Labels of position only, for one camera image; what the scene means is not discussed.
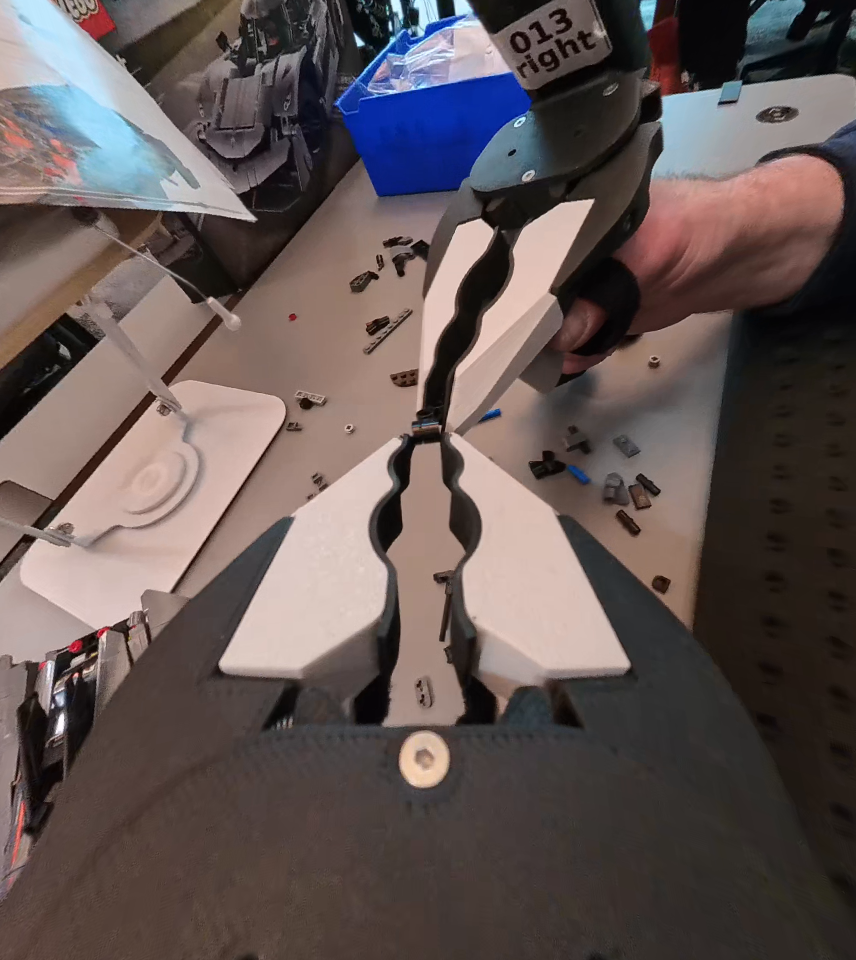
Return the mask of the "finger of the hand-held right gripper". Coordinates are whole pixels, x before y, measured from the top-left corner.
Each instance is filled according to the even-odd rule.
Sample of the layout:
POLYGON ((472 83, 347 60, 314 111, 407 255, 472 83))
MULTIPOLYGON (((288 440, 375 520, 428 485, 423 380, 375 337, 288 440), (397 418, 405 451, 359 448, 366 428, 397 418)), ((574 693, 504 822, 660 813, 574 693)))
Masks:
POLYGON ((567 200, 520 230, 506 284, 482 312, 474 342, 455 366, 445 433, 465 434, 518 378, 546 390, 558 382, 562 357, 540 359, 565 315, 552 288, 593 206, 593 198, 567 200))
POLYGON ((424 296, 419 412, 447 413, 457 367, 500 291, 500 231, 484 221, 459 224, 424 296))

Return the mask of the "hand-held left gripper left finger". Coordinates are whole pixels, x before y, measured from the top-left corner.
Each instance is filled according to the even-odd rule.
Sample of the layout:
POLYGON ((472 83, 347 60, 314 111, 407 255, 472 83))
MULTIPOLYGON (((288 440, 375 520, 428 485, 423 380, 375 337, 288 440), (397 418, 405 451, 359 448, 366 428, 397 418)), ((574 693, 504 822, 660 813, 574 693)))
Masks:
POLYGON ((390 577, 372 522, 402 448, 389 439, 292 515, 220 657, 223 674, 296 681, 341 702, 375 680, 390 577))

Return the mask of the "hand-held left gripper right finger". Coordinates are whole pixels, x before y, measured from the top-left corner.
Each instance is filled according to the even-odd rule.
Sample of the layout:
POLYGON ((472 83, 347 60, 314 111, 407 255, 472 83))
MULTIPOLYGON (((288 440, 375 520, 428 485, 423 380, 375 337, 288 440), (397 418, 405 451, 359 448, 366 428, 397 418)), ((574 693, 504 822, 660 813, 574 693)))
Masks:
POLYGON ((449 648, 467 714, 518 690, 621 679, 632 664, 579 560, 578 524, 465 438, 440 442, 449 529, 463 554, 450 588, 449 648))

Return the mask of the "long dark grey lego plate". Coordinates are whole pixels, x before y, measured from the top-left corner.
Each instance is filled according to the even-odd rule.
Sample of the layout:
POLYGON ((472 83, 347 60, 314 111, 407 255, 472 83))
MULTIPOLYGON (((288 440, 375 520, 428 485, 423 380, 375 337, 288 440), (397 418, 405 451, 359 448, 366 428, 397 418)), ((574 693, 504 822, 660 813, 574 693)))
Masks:
POLYGON ((371 355, 378 347, 387 340, 402 324, 404 324, 414 311, 411 308, 403 309, 396 316, 390 317, 389 325, 377 333, 374 337, 369 337, 368 342, 362 348, 364 355, 371 355))

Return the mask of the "black lego axle assembly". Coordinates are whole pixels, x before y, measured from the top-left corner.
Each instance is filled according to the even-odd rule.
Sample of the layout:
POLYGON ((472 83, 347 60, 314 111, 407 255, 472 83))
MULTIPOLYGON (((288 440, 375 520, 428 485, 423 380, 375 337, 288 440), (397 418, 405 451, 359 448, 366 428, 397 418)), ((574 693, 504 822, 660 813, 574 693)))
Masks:
POLYGON ((452 568, 443 571, 437 571, 433 574, 434 582, 444 588, 438 642, 442 647, 442 653, 445 656, 446 664, 448 666, 454 666, 455 658, 455 654, 453 653, 453 648, 451 645, 450 631, 456 589, 456 573, 457 570, 452 568))

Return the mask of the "lego set box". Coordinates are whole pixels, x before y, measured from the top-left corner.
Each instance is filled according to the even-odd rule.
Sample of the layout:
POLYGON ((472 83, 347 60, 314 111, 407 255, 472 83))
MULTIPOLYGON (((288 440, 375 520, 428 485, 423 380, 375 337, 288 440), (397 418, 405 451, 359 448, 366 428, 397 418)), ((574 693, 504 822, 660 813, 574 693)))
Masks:
POLYGON ((222 174, 253 222, 168 213, 155 256, 208 294, 250 285, 357 161, 337 101, 362 67, 345 1, 54 2, 222 174))

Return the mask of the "grey lego car model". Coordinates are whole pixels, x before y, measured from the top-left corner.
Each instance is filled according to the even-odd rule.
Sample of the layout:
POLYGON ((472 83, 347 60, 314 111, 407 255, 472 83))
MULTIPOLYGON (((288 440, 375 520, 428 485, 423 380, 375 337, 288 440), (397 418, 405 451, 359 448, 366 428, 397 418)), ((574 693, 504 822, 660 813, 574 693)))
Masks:
POLYGON ((189 599, 157 590, 38 660, 0 657, 0 902, 24 871, 91 729, 189 599))

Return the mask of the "person's right hand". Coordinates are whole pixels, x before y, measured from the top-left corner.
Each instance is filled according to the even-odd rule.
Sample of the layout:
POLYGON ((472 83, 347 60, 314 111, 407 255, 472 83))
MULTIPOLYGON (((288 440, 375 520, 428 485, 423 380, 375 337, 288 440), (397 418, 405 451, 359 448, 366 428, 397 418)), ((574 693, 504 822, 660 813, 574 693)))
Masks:
POLYGON ((803 153, 724 179, 654 181, 643 222, 614 254, 639 289, 628 334, 792 299, 830 253, 844 208, 841 174, 803 153))

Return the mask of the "blue storage bin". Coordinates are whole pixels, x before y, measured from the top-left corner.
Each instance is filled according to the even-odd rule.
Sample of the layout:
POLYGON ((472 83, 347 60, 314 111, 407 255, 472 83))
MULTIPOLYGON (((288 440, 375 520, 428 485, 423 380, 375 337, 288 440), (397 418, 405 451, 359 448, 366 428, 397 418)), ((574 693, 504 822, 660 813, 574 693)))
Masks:
POLYGON ((406 54, 418 41, 401 31, 337 101, 380 197, 458 189, 494 135, 531 106, 512 73, 410 92, 370 93, 367 85, 388 56, 406 54))

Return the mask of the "clear plastic parts bags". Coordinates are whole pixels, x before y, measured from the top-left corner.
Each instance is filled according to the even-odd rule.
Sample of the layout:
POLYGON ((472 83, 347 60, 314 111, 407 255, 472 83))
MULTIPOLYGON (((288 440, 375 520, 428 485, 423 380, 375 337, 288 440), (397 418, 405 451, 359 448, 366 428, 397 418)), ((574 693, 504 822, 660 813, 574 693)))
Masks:
POLYGON ((511 75, 474 13, 438 20, 431 27, 421 37, 405 30, 386 48, 370 78, 362 81, 367 95, 383 97, 511 75))

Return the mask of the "instruction booklet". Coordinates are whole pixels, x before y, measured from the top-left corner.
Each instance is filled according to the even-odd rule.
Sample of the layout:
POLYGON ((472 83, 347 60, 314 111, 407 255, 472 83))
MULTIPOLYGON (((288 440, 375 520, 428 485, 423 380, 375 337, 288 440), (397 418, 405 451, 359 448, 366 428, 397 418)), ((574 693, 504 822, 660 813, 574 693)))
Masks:
POLYGON ((1 205, 254 222, 127 69, 43 1, 0 1, 1 205))

